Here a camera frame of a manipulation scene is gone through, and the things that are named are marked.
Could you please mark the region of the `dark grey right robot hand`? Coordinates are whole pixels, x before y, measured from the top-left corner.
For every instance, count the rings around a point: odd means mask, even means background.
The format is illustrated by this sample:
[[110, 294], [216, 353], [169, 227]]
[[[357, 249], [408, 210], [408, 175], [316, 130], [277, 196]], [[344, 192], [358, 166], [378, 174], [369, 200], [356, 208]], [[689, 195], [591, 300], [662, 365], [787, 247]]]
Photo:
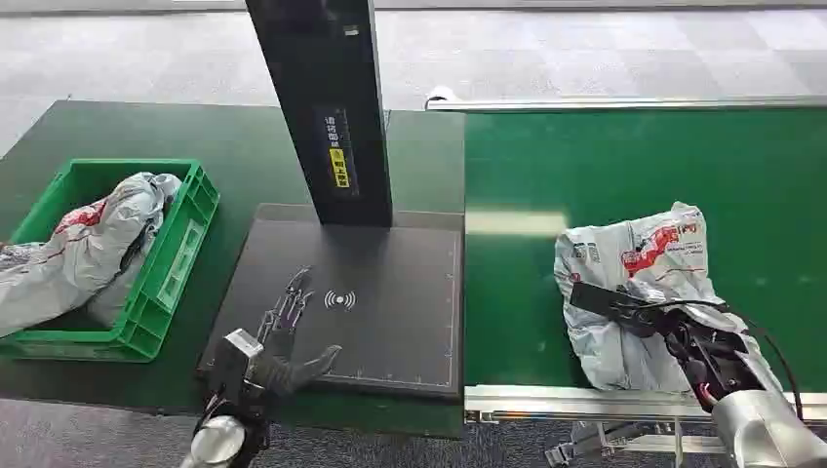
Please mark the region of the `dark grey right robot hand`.
[[601, 315], [640, 338], [660, 335], [701, 407], [746, 390], [776, 390], [772, 372], [749, 347], [749, 329], [734, 321], [725, 302], [701, 299], [647, 301], [584, 282], [573, 284], [570, 305]]

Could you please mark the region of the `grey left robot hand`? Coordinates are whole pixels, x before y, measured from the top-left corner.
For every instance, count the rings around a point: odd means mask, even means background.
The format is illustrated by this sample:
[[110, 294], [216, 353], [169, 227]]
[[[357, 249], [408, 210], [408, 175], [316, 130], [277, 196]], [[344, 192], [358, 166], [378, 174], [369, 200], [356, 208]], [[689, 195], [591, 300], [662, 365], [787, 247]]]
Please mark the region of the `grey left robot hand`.
[[306, 287], [311, 269], [306, 265], [297, 270], [276, 304], [264, 312], [256, 332], [263, 352], [248, 371], [249, 381], [279, 397], [292, 395], [327, 374], [335, 367], [342, 350], [341, 346], [332, 344], [312, 360], [293, 362], [297, 326], [314, 294]]

